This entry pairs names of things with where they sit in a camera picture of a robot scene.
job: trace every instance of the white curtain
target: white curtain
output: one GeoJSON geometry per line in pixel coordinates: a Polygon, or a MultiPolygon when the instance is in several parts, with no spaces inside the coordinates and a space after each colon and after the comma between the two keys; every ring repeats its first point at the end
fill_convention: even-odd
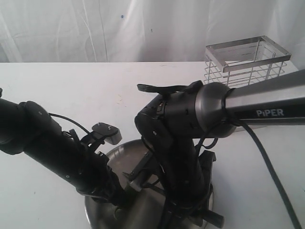
{"type": "Polygon", "coordinates": [[[0,62],[203,61],[267,35],[305,68],[304,0],[0,0],[0,62]]]}

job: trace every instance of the white tabletop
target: white tabletop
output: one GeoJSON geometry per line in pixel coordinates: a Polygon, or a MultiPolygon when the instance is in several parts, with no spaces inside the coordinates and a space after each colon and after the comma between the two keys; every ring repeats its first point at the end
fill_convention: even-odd
{"type": "MultiPolygon", "coordinates": [[[[123,142],[140,137],[133,119],[153,97],[137,83],[190,84],[203,79],[202,62],[4,63],[4,99],[32,100],[48,112],[90,128],[105,122],[120,128],[123,142]]],[[[291,66],[289,71],[296,71],[291,66]]],[[[74,125],[56,119],[63,129],[74,125]]],[[[305,148],[303,126],[256,129],[305,227],[305,148]]],[[[112,145],[101,147],[103,152],[112,145]]],[[[213,149],[214,211],[225,229],[292,229],[289,216],[264,161],[244,131],[221,139],[213,149]]],[[[64,180],[25,154],[0,154],[0,228],[89,229],[84,198],[64,180]]]]}

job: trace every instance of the stainless steel basket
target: stainless steel basket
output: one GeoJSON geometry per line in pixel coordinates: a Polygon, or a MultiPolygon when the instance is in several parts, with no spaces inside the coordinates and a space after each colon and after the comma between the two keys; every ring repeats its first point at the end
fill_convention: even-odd
{"type": "Polygon", "coordinates": [[[266,36],[206,47],[203,83],[220,82],[241,87],[284,73],[291,54],[266,36]]]}

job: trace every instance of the metal wire basket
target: metal wire basket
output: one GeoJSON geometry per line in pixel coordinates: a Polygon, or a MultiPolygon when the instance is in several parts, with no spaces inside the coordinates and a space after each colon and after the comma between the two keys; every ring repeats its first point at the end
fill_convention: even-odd
{"type": "Polygon", "coordinates": [[[284,73],[291,54],[266,36],[209,45],[203,83],[241,87],[284,73]]]}

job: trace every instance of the metal bowl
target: metal bowl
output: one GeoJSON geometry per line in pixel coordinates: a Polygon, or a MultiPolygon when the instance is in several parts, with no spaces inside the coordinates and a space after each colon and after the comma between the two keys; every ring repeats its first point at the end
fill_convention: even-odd
{"type": "MultiPolygon", "coordinates": [[[[140,162],[147,148],[141,140],[122,144],[111,150],[107,156],[108,165],[118,175],[122,187],[127,180],[122,172],[131,172],[140,162]]],[[[165,198],[155,191],[143,189],[129,209],[117,210],[112,204],[98,204],[91,197],[85,197],[85,210],[92,229],[156,229],[161,217],[165,198]]],[[[213,207],[213,194],[210,197],[209,209],[213,207]]],[[[203,229],[207,225],[203,221],[201,227],[189,219],[183,221],[179,229],[203,229]]]]}

